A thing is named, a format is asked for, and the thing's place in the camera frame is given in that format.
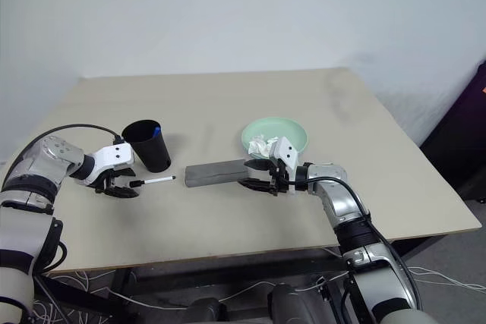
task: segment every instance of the green bowl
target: green bowl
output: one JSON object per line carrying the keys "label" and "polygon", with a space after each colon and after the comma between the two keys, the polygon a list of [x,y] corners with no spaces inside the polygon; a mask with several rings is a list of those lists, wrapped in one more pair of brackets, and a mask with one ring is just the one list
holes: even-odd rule
{"label": "green bowl", "polygon": [[[288,118],[269,117],[252,121],[241,132],[241,143],[246,151],[250,146],[250,140],[253,137],[263,134],[265,140],[273,137],[287,137],[290,143],[301,153],[308,144],[307,133],[305,129],[296,121]],[[252,153],[257,159],[266,159],[260,153]]]}

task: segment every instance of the beige tabletop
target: beige tabletop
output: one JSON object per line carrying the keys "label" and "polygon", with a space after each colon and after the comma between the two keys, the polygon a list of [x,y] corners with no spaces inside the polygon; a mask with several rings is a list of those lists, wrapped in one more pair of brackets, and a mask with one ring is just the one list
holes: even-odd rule
{"label": "beige tabletop", "polygon": [[[139,119],[163,126],[176,175],[119,200],[66,179],[55,201],[69,249],[60,269],[134,266],[168,260],[336,245],[321,202],[307,193],[273,197],[237,183],[187,188],[185,166],[249,156],[241,130],[280,116],[298,121],[309,144],[301,162],[334,162],[390,240],[481,227],[363,82],[346,69],[82,80],[36,130],[94,123],[121,132]],[[93,152],[102,131],[58,132]]]}

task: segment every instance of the crumpled tissue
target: crumpled tissue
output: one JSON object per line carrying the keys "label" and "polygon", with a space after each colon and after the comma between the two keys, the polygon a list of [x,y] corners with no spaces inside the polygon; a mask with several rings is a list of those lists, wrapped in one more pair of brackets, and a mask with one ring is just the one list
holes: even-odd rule
{"label": "crumpled tissue", "polygon": [[269,140],[265,140],[263,134],[260,136],[255,136],[250,140],[250,146],[248,147],[248,154],[252,153],[259,153],[263,157],[269,157],[270,149],[272,145],[279,140],[278,137],[270,138]]}

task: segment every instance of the pen holder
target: pen holder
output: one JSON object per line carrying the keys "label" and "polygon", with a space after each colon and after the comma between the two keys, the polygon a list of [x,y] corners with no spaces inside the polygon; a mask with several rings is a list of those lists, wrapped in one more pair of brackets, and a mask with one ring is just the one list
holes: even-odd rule
{"label": "pen holder", "polygon": [[130,143],[147,170],[162,172],[169,168],[170,156],[158,122],[150,119],[136,121],[128,125],[121,135]]}

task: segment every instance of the gray sponge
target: gray sponge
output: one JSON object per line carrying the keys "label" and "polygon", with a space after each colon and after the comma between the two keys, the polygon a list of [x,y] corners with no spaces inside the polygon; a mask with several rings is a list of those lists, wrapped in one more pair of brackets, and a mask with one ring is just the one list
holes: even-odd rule
{"label": "gray sponge", "polygon": [[193,165],[185,168],[185,184],[196,187],[238,181],[248,177],[244,159]]}

